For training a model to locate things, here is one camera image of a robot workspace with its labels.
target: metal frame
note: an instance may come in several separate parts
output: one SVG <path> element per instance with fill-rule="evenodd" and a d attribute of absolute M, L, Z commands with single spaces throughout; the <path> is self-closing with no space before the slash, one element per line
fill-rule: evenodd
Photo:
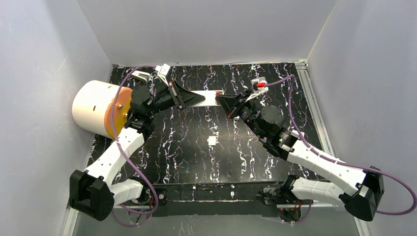
<path fill-rule="evenodd" d="M 315 98 L 315 94 L 311 85 L 310 76 L 307 71 L 306 63 L 302 60 L 288 62 L 288 63 L 294 63 L 296 65 L 298 78 L 301 83 L 301 86 L 303 87 L 304 95 L 307 100 L 307 104 L 308 104 L 310 113 L 312 115 L 313 122 L 316 127 L 316 131 L 319 134 L 319 139 L 322 144 L 323 151 L 334 156 L 334 150 L 331 146 L 328 133 L 323 122 L 323 117 L 321 115 L 319 105 Z M 313 207 L 333 207 L 333 205 L 314 203 Z M 78 211 L 72 208 L 67 208 L 66 219 L 65 219 L 64 226 L 61 232 L 61 236 L 73 235 L 77 218 L 78 218 Z M 366 222 L 359 220 L 356 217 L 354 217 L 354 219 L 357 225 L 357 230 L 359 232 L 359 235 L 370 236 L 369 229 L 368 229 Z"/>

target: black marble table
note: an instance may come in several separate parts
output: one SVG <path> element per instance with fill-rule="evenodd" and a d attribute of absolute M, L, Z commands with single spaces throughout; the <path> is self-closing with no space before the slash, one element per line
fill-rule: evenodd
<path fill-rule="evenodd" d="M 115 68 L 110 83 L 119 85 L 132 68 Z M 168 77 L 177 80 L 189 90 L 218 90 L 225 94 L 237 94 L 250 88 L 250 80 L 266 77 L 268 83 L 294 74 L 293 63 L 232 64 L 205 66 L 175 66 Z M 145 85 L 130 79 L 125 85 L 162 86 L 152 73 L 152 80 Z M 258 99 L 259 106 L 275 105 L 288 117 L 289 83 L 269 88 Z M 299 81 L 293 91 L 293 111 L 297 124 L 305 132 L 307 140 L 321 148 L 304 92 Z M 155 130 L 146 143 L 130 159 L 152 183 L 214 183 L 244 181 L 284 181 L 288 174 L 308 179 L 320 178 L 315 173 L 297 164 L 292 164 L 270 155 L 243 121 L 226 118 L 221 107 L 200 107 L 165 110 L 154 117 Z M 218 136 L 218 144 L 208 146 L 208 137 Z M 112 140 L 96 135 L 89 164 L 96 160 Z M 118 173 L 115 182 L 134 175 L 127 164 Z"/>

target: gray wall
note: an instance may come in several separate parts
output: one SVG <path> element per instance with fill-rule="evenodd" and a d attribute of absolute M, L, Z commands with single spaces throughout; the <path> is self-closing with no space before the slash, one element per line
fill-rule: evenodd
<path fill-rule="evenodd" d="M 340 0 L 309 59 L 336 154 L 375 165 L 417 190 L 417 2 Z M 410 194 L 384 178 L 380 209 L 405 210 Z M 417 212 L 376 215 L 372 235 L 417 235 Z"/>
<path fill-rule="evenodd" d="M 124 209 L 115 209 L 119 220 L 129 223 Z M 291 227 L 267 220 L 260 215 L 181 215 L 154 217 L 137 227 L 119 225 L 111 216 L 98 222 L 82 213 L 75 225 L 74 236 L 358 236 L 353 217 L 343 208 L 314 207 L 308 218 Z"/>
<path fill-rule="evenodd" d="M 336 0 L 78 0 L 112 64 L 307 58 Z"/>
<path fill-rule="evenodd" d="M 60 234 L 69 176 L 86 164 L 93 134 L 71 114 L 87 81 L 111 64 L 75 0 L 0 7 L 0 232 Z"/>

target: white wall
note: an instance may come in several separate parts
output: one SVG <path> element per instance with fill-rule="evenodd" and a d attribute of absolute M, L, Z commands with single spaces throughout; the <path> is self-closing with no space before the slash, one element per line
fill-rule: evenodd
<path fill-rule="evenodd" d="M 111 64 L 75 0 L 2 1 L 0 7 L 0 232 L 60 234 L 69 176 L 93 134 L 72 100 Z"/>
<path fill-rule="evenodd" d="M 307 58 L 336 0 L 78 0 L 112 64 Z"/>
<path fill-rule="evenodd" d="M 337 156 L 375 165 L 417 191 L 417 2 L 340 0 L 308 61 Z M 410 194 L 387 177 L 379 209 Z M 417 213 L 377 214 L 372 235 L 417 235 Z"/>

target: white cylinder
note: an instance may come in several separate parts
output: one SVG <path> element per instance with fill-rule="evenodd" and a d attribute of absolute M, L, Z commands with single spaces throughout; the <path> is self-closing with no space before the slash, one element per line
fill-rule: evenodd
<path fill-rule="evenodd" d="M 111 130 L 110 113 L 114 97 L 119 89 L 102 81 L 93 80 L 86 83 L 74 98 L 72 116 L 75 122 L 88 131 L 114 138 Z M 120 91 L 114 112 L 116 131 L 119 133 L 127 119 L 124 115 L 130 107 L 132 90 L 123 87 Z"/>

